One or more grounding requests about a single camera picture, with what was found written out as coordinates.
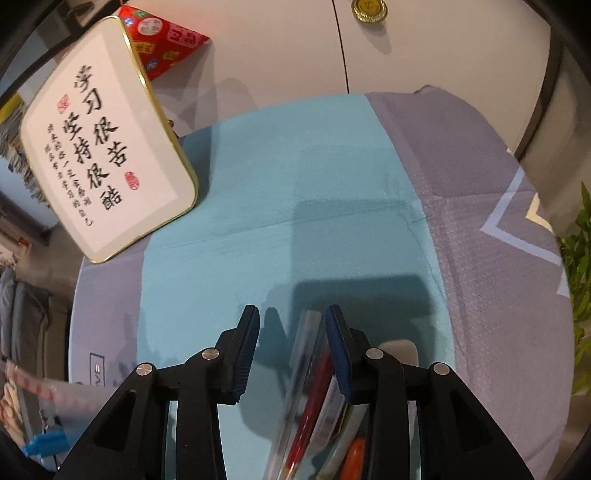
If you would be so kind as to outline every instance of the gold cabinet knob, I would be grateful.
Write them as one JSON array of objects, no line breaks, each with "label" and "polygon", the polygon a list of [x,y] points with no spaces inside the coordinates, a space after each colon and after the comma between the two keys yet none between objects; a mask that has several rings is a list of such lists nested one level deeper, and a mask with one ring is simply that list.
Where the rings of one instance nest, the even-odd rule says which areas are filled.
[{"label": "gold cabinet knob", "polygon": [[384,0],[353,0],[353,15],[363,23],[381,22],[388,15],[388,7]]}]

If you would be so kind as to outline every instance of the printed logo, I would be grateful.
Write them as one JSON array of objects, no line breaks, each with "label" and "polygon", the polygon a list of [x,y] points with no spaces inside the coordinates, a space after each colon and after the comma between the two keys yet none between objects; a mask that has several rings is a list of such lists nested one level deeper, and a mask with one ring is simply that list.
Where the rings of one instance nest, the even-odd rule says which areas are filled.
[{"label": "printed logo", "polygon": [[181,27],[180,25],[171,23],[166,39],[172,43],[182,45],[188,48],[197,48],[203,43],[204,36],[195,33],[188,28]]},{"label": "printed logo", "polygon": [[155,17],[144,18],[140,23],[138,23],[138,32],[146,37],[151,37],[152,35],[156,35],[160,33],[162,30],[162,20]]},{"label": "printed logo", "polygon": [[154,52],[154,44],[147,41],[134,42],[134,48],[137,53],[147,53],[148,55],[152,55],[152,52]]},{"label": "printed logo", "polygon": [[66,109],[70,106],[70,97],[64,95],[61,97],[61,100],[57,102],[57,111],[60,113],[64,113]]},{"label": "printed logo", "polygon": [[130,189],[139,189],[139,179],[135,176],[135,174],[132,171],[125,173],[125,181],[127,182],[127,185],[129,185]]},{"label": "printed logo", "polygon": [[134,15],[138,18],[146,18],[150,16],[148,12],[144,12],[143,10],[136,10],[134,12]]},{"label": "printed logo", "polygon": [[156,59],[150,60],[146,65],[146,72],[149,72],[150,70],[154,70],[157,66],[158,66],[158,60],[156,60]]},{"label": "printed logo", "polygon": [[181,53],[179,51],[165,51],[164,54],[162,55],[162,58],[164,60],[174,60],[175,58],[177,58]]},{"label": "printed logo", "polygon": [[90,354],[90,384],[105,386],[105,357],[96,353]]}]

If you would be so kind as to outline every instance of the orange object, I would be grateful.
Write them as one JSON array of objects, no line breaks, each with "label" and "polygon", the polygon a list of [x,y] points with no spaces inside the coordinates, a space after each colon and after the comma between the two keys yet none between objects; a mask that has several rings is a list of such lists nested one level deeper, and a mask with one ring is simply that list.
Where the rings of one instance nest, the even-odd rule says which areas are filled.
[{"label": "orange object", "polygon": [[361,480],[363,473],[363,451],[365,450],[365,439],[355,439],[351,442],[340,480]]}]

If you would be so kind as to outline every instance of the white cabinet door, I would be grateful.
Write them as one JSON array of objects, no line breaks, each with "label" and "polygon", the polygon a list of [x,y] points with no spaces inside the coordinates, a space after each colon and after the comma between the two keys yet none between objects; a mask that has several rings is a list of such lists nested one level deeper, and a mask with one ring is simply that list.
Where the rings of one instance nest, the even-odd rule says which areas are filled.
[{"label": "white cabinet door", "polygon": [[212,39],[153,82],[179,135],[266,106],[347,92],[330,0],[132,5]]},{"label": "white cabinet door", "polygon": [[550,27],[523,0],[385,0],[361,24],[334,0],[353,92],[442,87],[476,107],[515,150],[540,93]]}]

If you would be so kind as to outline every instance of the red paper bag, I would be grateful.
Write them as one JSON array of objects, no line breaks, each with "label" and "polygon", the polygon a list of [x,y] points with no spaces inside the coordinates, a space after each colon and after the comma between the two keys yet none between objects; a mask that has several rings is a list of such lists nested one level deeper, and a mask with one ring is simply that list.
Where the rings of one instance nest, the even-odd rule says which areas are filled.
[{"label": "red paper bag", "polygon": [[129,5],[119,11],[150,80],[189,56],[209,37]]}]

